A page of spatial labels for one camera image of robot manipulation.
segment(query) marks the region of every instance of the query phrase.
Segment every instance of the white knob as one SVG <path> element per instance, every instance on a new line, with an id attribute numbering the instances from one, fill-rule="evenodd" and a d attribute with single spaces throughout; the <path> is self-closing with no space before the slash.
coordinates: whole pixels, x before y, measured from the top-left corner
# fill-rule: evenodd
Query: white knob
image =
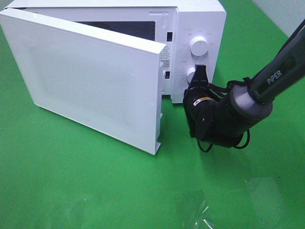
<path id="1" fill-rule="evenodd" d="M 193 76 L 194 76 L 194 73 L 195 73 L 195 68 L 190 68 L 189 70 L 186 71 L 186 79 L 187 79 L 187 82 L 190 83 Z"/>
<path id="2" fill-rule="evenodd" d="M 191 52 L 195 56 L 202 56 L 208 51 L 208 41 L 203 36 L 194 37 L 190 42 Z"/>

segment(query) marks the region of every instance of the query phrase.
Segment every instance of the open microwave door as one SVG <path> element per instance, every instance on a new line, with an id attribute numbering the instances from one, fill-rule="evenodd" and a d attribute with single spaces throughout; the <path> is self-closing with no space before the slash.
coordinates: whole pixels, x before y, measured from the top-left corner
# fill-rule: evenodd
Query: open microwave door
<path id="1" fill-rule="evenodd" d="M 18 9 L 0 22 L 36 105 L 156 153 L 164 44 Z"/>

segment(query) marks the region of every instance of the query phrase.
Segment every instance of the white microwave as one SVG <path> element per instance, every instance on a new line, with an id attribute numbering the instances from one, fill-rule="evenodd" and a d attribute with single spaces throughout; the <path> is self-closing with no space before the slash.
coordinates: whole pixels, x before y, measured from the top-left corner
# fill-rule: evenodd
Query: white microwave
<path id="1" fill-rule="evenodd" d="M 155 154 L 161 97 L 181 103 L 195 64 L 211 82 L 217 0 L 15 0 L 0 23 L 34 103 Z"/>

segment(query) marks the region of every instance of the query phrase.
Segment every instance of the warning label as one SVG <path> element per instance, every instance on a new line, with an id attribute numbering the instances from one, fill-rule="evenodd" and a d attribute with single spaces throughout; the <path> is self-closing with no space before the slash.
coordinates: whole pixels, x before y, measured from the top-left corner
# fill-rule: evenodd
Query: warning label
<path id="1" fill-rule="evenodd" d="M 170 50 L 168 48 L 168 46 L 166 45 L 165 48 L 162 50 L 161 52 L 161 62 L 163 62 L 163 68 L 168 70 L 170 68 L 171 65 L 171 53 Z"/>

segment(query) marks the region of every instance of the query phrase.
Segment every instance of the white wall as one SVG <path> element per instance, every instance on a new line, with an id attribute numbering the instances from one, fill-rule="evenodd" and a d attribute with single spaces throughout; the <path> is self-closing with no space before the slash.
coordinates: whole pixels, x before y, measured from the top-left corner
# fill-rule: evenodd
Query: white wall
<path id="1" fill-rule="evenodd" d="M 287 35 L 305 18 L 305 0 L 252 0 Z"/>
<path id="2" fill-rule="evenodd" d="M 0 11 L 4 9 L 8 4 L 10 4 L 13 0 L 0 0 Z"/>

